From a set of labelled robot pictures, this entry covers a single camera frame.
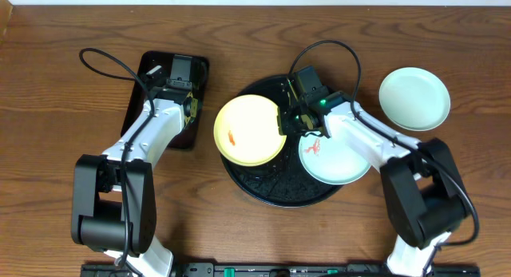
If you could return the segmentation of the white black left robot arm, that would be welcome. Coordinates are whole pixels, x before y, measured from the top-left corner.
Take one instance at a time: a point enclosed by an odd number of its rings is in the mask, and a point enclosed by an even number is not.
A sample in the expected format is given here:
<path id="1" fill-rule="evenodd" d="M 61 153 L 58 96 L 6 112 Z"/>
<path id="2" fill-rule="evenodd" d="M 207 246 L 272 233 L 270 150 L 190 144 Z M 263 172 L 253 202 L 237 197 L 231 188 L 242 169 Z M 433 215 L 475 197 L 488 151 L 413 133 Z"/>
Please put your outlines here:
<path id="1" fill-rule="evenodd" d="M 116 260 L 114 273 L 168 276 L 173 254 L 155 236 L 153 169 L 168 145 L 195 124 L 208 78 L 204 61 L 174 61 L 136 77 L 140 115 L 101 155 L 74 168 L 71 238 Z"/>

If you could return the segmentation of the yellow plate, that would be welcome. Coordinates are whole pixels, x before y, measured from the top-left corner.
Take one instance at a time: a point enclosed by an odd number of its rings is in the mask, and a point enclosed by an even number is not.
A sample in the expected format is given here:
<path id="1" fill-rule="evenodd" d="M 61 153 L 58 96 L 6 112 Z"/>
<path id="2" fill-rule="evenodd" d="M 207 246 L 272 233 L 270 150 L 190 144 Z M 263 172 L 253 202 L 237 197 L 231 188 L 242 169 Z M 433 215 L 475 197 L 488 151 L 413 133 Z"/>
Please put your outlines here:
<path id="1" fill-rule="evenodd" d="M 241 95 L 230 100 L 218 112 L 213 126 L 221 155 L 245 167 L 272 160 L 287 139 L 279 133 L 277 113 L 277 104 L 260 95 Z"/>

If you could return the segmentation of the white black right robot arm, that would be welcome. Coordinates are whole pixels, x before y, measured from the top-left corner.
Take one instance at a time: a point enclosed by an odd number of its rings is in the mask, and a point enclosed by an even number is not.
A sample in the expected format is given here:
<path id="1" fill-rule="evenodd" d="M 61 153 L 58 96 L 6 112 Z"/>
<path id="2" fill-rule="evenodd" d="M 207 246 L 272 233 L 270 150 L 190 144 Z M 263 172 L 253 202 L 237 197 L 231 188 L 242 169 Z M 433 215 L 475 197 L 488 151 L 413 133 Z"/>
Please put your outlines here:
<path id="1" fill-rule="evenodd" d="M 386 261 L 400 276 L 425 276 L 448 238 L 476 217 L 449 147 L 402 135 L 365 112 L 346 94 L 289 93 L 277 121 L 283 135 L 318 132 L 347 145 L 378 170 L 386 210 L 398 238 Z"/>

